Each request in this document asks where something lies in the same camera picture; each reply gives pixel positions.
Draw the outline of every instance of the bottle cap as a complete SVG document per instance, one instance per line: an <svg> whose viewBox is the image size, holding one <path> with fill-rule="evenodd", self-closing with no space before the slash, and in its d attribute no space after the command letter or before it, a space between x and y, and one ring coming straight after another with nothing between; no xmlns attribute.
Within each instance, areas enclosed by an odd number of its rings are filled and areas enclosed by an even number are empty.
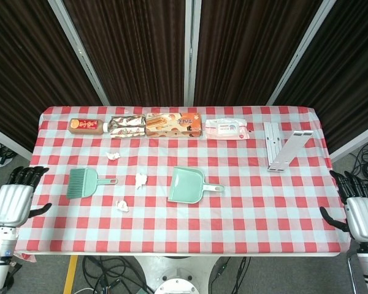
<svg viewBox="0 0 368 294"><path fill-rule="evenodd" d="M102 130L104 131L104 133L108 133L109 130L108 130L108 123L107 122L104 122L102 124Z"/></svg>

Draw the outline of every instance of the food packaging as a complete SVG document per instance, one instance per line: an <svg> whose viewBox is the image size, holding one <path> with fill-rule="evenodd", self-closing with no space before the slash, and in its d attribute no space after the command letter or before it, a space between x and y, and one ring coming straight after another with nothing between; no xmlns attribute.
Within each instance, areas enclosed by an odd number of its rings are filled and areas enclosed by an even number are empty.
<svg viewBox="0 0 368 294"><path fill-rule="evenodd" d="M147 113L149 137L199 137L202 132L200 113Z"/></svg>
<svg viewBox="0 0 368 294"><path fill-rule="evenodd" d="M100 119L72 118L68 130L73 134L102 135L107 132L107 125Z"/></svg>
<svg viewBox="0 0 368 294"><path fill-rule="evenodd" d="M246 140L250 138L247 121L241 118L207 119L205 126L207 139Z"/></svg>
<svg viewBox="0 0 368 294"><path fill-rule="evenodd" d="M144 115L113 116L107 125L111 138L128 138L145 135Z"/></svg>

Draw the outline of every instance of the table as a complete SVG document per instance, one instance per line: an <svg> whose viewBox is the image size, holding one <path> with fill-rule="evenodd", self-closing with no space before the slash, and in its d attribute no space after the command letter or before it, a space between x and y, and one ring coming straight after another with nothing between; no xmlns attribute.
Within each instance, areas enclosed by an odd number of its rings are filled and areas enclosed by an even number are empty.
<svg viewBox="0 0 368 294"><path fill-rule="evenodd" d="M249 140L125 138L73 135L71 118L148 112L200 112L206 119L244 118ZM290 167L267 171L263 122L279 123L285 140L293 130L313 130ZM106 152L121 158L109 161ZM329 169L331 161L315 111L305 107L50 107L40 117L31 165L50 170L34 194L32 208L51 202L43 216L20 228L17 251L29 254L152 255L328 255L345 252L350 237L322 219L324 206L345 218ZM173 167L198 167L208 183L225 192L206 192L193 205L167 202ZM69 170L95 168L116 186L100 186L92 197L68 200ZM136 173L148 176L135 188ZM125 200L129 212L115 202Z"/></svg>

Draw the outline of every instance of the brush handle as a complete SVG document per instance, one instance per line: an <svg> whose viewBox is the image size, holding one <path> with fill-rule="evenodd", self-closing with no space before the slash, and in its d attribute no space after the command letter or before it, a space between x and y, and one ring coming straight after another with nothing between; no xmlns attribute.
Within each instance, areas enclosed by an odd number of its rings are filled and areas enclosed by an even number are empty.
<svg viewBox="0 0 368 294"><path fill-rule="evenodd" d="M117 179L98 179L97 185L116 185Z"/></svg>

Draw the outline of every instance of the curtain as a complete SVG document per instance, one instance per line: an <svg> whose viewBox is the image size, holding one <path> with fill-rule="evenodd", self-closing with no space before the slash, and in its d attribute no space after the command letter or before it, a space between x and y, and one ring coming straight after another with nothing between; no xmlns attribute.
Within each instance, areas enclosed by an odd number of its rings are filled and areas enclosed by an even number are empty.
<svg viewBox="0 0 368 294"><path fill-rule="evenodd" d="M185 0L64 0L113 105L183 105Z"/></svg>
<svg viewBox="0 0 368 294"><path fill-rule="evenodd" d="M368 1L337 1L276 105L313 107L330 152L368 129Z"/></svg>
<svg viewBox="0 0 368 294"><path fill-rule="evenodd" d="M53 105L100 105L47 1L0 0L0 131L32 151Z"/></svg>
<svg viewBox="0 0 368 294"><path fill-rule="evenodd" d="M203 0L194 104L265 105L321 0Z"/></svg>

